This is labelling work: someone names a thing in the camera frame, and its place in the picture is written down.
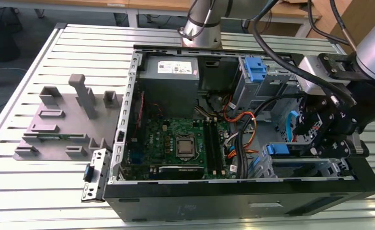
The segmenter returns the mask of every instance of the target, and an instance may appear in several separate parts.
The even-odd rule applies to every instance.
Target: green motherboard
[[[212,133],[217,147],[213,148],[220,161],[220,173],[208,169],[204,120],[195,119],[149,119],[145,123],[144,140],[129,148],[129,164],[125,167],[128,180],[155,180],[156,167],[191,166],[204,168],[204,179],[227,179],[230,174],[225,168],[223,153],[223,135],[228,131],[227,122],[212,123],[216,126]]]

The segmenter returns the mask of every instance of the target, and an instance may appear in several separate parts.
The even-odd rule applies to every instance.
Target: white label
[[[189,61],[159,61],[157,73],[192,74],[192,63]]]
[[[234,173],[238,172],[238,167],[234,164],[230,165],[230,171]]]
[[[232,104],[231,102],[228,102],[228,106],[230,106],[230,108],[232,108],[232,109],[235,109],[235,108],[236,108],[236,105],[235,105],[235,104]]]
[[[119,7],[124,7],[124,4],[115,4],[115,3],[107,3],[108,6],[119,6]]]

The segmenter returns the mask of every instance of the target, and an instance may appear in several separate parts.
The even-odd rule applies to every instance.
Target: slotted aluminum plate
[[[342,53],[320,39],[264,36],[278,52]],[[248,34],[221,34],[225,49],[260,50]],[[69,24],[55,29],[0,114],[0,229],[139,227],[148,229],[375,229],[375,196],[346,202],[314,216],[295,218],[124,223],[107,203],[80,203],[88,162],[15,161],[12,155],[33,115],[44,86],[73,93],[71,73],[87,75],[93,93],[123,94],[133,44],[179,46],[176,31]],[[375,122],[362,134],[375,172]]]

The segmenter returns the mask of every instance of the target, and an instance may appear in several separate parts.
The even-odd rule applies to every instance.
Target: expansion slot bracket
[[[108,168],[112,152],[108,149],[93,151],[91,163],[84,172],[84,190],[81,202],[104,202],[104,190],[108,179]]]

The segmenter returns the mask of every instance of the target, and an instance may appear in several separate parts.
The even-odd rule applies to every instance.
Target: power supply label
[[[192,63],[189,61],[159,61],[157,73],[192,74]]]

